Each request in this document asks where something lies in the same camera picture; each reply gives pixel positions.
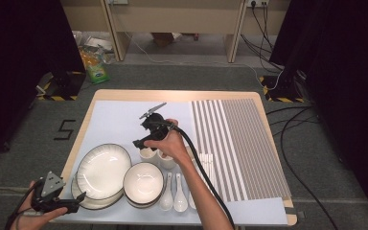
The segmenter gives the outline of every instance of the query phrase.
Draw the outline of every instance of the power outlet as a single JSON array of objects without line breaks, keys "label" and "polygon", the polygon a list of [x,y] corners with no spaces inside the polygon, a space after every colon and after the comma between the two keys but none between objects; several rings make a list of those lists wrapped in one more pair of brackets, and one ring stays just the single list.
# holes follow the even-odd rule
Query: power outlet
[{"label": "power outlet", "polygon": [[262,8],[264,5],[268,5],[268,0],[249,0],[247,2],[247,7],[251,8],[253,1],[256,2],[255,8]]}]

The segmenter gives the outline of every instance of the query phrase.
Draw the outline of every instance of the black and white striped mat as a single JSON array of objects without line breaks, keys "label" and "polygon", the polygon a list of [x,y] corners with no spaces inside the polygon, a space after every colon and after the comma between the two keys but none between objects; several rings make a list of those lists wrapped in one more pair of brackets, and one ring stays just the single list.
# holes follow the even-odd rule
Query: black and white striped mat
[{"label": "black and white striped mat", "polygon": [[291,196],[253,100],[191,104],[198,152],[214,154],[216,189],[224,201]]}]

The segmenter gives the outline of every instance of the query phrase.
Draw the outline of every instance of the human arm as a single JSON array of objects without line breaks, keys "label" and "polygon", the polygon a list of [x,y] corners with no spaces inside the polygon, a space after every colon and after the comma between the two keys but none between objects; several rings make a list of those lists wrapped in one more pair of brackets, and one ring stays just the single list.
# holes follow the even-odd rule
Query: human arm
[{"label": "human arm", "polygon": [[[176,126],[178,124],[176,120],[168,119],[168,121],[174,123]],[[172,129],[164,140],[148,140],[144,144],[147,147],[160,149],[164,154],[172,157],[179,165],[184,177],[187,179],[187,184],[192,193],[204,229],[233,229],[216,198],[211,194],[196,171],[196,167],[190,155],[187,153],[180,133]]]}]

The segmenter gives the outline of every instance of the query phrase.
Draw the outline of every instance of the white spoon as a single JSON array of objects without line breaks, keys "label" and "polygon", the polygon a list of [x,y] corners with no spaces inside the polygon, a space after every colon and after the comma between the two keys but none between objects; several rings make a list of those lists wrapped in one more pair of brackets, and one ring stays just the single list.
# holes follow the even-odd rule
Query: white spoon
[{"label": "white spoon", "polygon": [[189,195],[188,195],[188,202],[190,203],[190,207],[192,207],[193,209],[196,209],[196,204],[194,203],[194,199],[193,199],[193,196],[191,195],[191,192],[189,192]]},{"label": "white spoon", "polygon": [[188,202],[187,198],[183,193],[183,188],[181,187],[181,174],[177,173],[175,175],[175,178],[177,180],[177,194],[175,195],[173,207],[175,211],[182,213],[187,210]]},{"label": "white spoon", "polygon": [[172,195],[172,176],[171,172],[167,173],[167,184],[164,194],[160,197],[160,208],[164,211],[169,211],[173,207],[173,195]]}]

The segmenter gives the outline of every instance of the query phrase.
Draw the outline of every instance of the small white cup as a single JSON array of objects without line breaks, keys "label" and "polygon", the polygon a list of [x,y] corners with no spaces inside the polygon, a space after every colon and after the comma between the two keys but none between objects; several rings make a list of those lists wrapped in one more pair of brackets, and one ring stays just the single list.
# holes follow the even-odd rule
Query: small white cup
[{"label": "small white cup", "polygon": [[142,162],[148,162],[157,166],[158,157],[156,153],[157,150],[153,151],[151,148],[140,149],[140,159],[142,159]]},{"label": "small white cup", "polygon": [[171,170],[177,165],[172,157],[168,155],[163,156],[163,151],[159,149],[157,150],[157,155],[159,158],[160,166],[163,167],[165,170]]}]

